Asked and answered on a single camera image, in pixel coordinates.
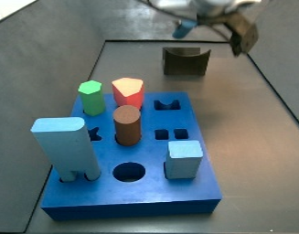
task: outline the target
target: square hole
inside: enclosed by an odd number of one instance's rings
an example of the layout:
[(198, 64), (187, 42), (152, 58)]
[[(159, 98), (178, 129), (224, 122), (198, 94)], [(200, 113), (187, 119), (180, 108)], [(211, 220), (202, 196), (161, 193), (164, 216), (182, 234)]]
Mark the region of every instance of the square hole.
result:
[(165, 129), (159, 129), (153, 131), (155, 140), (168, 140), (168, 131)]
[(187, 132), (187, 129), (175, 129), (173, 130), (173, 135), (175, 135), (175, 138), (176, 139), (188, 139), (188, 132)]

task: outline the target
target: wooden block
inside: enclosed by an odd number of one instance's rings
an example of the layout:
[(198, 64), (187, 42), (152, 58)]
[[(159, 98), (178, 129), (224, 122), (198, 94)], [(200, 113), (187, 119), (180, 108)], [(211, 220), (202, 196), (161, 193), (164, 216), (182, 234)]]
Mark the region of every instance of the wooden block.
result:
[(76, 180), (79, 171), (85, 173), (89, 180), (100, 176), (85, 122), (81, 118), (37, 119), (31, 132), (64, 182)]
[(131, 146), (140, 140), (140, 111), (135, 106), (123, 105), (113, 112), (116, 141)]
[(85, 114), (95, 116), (105, 110), (103, 84), (91, 80), (79, 85), (79, 96)]
[(120, 78), (112, 81), (115, 102), (119, 106), (132, 105), (140, 109), (144, 100), (144, 85), (141, 79)]
[(200, 48), (164, 48), (164, 75), (204, 76), (210, 54), (200, 54)]
[(165, 178), (195, 178), (202, 157), (203, 150), (199, 141), (168, 142), (168, 154), (164, 162)]

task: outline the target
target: red pentagonal block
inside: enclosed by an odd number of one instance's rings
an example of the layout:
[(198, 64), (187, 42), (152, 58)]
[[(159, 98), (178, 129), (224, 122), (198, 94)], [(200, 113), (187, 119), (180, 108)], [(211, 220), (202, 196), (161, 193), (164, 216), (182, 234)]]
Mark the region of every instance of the red pentagonal block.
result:
[(140, 109), (144, 100), (144, 84), (141, 79), (120, 78), (112, 81), (115, 102), (119, 106), (132, 105)]

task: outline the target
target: gray wall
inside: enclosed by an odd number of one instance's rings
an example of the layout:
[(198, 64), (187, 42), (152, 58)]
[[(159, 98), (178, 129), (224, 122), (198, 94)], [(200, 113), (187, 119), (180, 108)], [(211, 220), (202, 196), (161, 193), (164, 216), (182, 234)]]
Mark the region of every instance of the gray wall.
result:
[(299, 0), (270, 1), (256, 25), (250, 55), (299, 121)]
[(37, 1), (0, 23), (0, 231), (24, 231), (49, 172), (33, 121), (68, 116), (103, 45), (84, 1)]

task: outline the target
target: arch-shaped hole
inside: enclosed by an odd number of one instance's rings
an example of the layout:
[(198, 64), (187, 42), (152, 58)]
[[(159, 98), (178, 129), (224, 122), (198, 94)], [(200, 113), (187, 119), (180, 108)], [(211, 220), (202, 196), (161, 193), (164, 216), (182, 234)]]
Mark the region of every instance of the arch-shaped hole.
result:
[(145, 168), (137, 163), (123, 163), (113, 169), (113, 176), (121, 182), (135, 182), (145, 174)]
[(173, 100), (171, 104), (163, 104), (160, 101), (153, 101), (153, 109), (156, 111), (171, 111), (171, 110), (180, 110), (179, 100)]

